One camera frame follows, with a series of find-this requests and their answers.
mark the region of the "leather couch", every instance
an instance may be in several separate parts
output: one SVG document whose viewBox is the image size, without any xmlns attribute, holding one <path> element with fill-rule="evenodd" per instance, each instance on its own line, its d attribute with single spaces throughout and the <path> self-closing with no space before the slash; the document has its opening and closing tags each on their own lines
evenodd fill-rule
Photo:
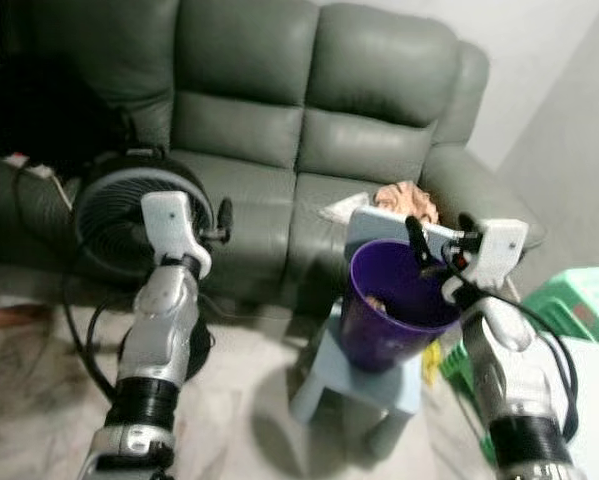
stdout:
<svg viewBox="0 0 599 480">
<path fill-rule="evenodd" d="M 488 60 L 434 20 L 305 0 L 34 0 L 6 13 L 2 55 L 68 55 L 132 112 L 142 140 L 194 171 L 215 207 L 232 198 L 233 238 L 215 249 L 206 291 L 325 308 L 345 280 L 345 229 L 318 210 L 401 180 L 429 191 L 448 226 L 463 211 L 515 217 L 531 224 L 527 248 L 542 240 L 464 148 Z M 22 228 L 12 177 L 0 163 L 0 261 L 61 268 Z M 52 185 L 26 175 L 20 189 L 26 222 L 73 248 Z"/>
</svg>

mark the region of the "marble floor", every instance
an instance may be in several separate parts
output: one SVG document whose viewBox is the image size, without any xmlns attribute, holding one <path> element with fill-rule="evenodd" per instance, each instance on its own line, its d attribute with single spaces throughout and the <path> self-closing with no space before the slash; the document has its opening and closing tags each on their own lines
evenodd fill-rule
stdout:
<svg viewBox="0 0 599 480">
<path fill-rule="evenodd" d="M 494 478 L 443 381 L 425 388 L 423 408 L 395 452 L 377 462 L 360 440 L 377 412 L 335 394 L 325 396 L 307 426 L 288 412 L 288 372 L 314 320 L 291 319 L 276 307 L 239 317 L 202 307 L 217 342 L 180 396 L 171 469 L 177 480 Z M 91 313 L 75 308 L 82 334 Z M 131 321 L 122 312 L 100 320 L 98 359 L 111 377 L 116 345 Z M 107 408 L 59 312 L 52 324 L 0 331 L 0 480 L 76 478 Z"/>
</svg>

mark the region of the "light blue stool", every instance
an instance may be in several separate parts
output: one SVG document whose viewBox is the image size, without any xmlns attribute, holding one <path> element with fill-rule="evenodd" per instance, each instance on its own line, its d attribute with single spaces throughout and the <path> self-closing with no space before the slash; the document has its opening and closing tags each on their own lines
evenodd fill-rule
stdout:
<svg viewBox="0 0 599 480">
<path fill-rule="evenodd" d="M 421 355 L 382 373 L 359 370 L 339 344 L 340 318 L 338 301 L 326 321 L 310 372 L 290 402 L 290 412 L 297 421 L 309 422 L 326 388 L 382 409 L 386 416 L 367 432 L 365 441 L 375 457 L 386 458 L 421 405 Z"/>
</svg>

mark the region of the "white wall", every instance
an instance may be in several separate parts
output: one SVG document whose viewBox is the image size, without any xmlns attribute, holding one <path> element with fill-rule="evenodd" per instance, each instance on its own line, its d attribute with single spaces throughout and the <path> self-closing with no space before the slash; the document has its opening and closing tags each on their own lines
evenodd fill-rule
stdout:
<svg viewBox="0 0 599 480">
<path fill-rule="evenodd" d="M 550 232 L 517 269 L 523 291 L 599 265 L 599 16 L 498 173 Z"/>
<path fill-rule="evenodd" d="M 599 0 L 347 1 L 439 19 L 488 53 L 490 81 L 469 146 L 492 170 L 501 165 L 599 12 Z"/>
</svg>

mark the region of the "purple cup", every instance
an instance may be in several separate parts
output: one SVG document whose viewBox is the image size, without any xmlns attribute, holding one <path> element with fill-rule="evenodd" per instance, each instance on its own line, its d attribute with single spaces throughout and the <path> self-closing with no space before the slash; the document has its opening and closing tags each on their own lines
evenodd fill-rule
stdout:
<svg viewBox="0 0 599 480">
<path fill-rule="evenodd" d="M 399 240 L 375 240 L 352 257 L 341 315 L 341 346 L 356 367 L 381 372 L 414 357 L 459 318 L 441 282 L 422 278 L 413 250 Z M 366 296 L 383 301 L 389 315 Z"/>
</svg>

